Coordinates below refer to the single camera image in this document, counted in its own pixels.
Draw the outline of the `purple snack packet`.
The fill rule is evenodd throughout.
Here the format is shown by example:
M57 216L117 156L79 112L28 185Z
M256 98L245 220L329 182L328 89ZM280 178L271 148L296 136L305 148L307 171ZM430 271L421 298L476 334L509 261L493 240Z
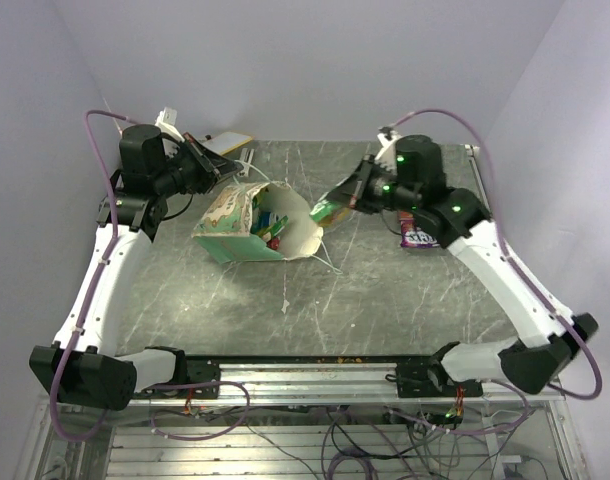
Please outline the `purple snack packet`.
M410 249L438 248L438 242L416 225L411 213L399 211L397 213L400 224L401 247Z

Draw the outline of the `green snack packet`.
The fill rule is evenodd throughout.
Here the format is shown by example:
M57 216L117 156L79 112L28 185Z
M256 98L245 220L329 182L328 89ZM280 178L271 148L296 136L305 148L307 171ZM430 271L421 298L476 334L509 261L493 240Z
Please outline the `green snack packet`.
M311 220L321 228L329 228L343 220L351 210L327 199L319 200L309 213Z

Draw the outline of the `green printed paper bag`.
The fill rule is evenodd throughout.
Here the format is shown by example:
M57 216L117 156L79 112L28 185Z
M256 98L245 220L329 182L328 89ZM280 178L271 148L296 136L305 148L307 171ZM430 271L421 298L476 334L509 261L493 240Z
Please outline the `green printed paper bag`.
M320 257L323 228L292 186L268 178L236 181L221 191L192 231L192 238L220 263L314 258L339 274L328 254Z

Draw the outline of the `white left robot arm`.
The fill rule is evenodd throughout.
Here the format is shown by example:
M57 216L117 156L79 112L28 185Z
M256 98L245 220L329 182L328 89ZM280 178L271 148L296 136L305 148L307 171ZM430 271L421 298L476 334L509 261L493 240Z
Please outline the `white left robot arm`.
M191 134L151 124L126 128L119 142L121 185L102 202L94 251L74 305L49 346L35 346L29 366L60 403L120 411L152 385L167 397L188 387L185 354L147 347L117 357L118 326L139 266L177 194L202 195L242 167Z

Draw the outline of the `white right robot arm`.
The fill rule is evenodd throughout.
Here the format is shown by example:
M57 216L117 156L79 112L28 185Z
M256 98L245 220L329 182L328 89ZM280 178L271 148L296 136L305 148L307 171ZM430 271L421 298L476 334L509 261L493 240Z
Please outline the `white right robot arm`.
M589 313L556 300L504 245L489 209L472 191L448 185L441 147L425 135L381 133L379 152L324 194L310 212L319 225L342 210L411 214L415 225L464 264L505 312L515 336L497 342L452 342L434 353L425 375L435 394L467 381L501 381L538 394L598 330Z

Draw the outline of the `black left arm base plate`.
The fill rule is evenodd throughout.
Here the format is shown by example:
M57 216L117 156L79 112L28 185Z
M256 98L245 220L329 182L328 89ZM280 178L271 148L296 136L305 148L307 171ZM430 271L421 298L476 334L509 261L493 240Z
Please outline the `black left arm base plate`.
M190 360L182 350L145 349L123 356L136 370L134 393L157 389L186 390L189 384L219 381L220 368L211 360Z

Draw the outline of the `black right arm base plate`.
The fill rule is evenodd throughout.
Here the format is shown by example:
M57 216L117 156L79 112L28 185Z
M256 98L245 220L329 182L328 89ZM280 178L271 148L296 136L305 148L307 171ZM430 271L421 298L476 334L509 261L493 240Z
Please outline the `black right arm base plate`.
M454 383L448 380L439 383L442 377L436 376L425 356L409 357L398 362L385 380L396 386L399 398L456 398L461 393L465 398L478 398L484 393L482 383L468 380Z

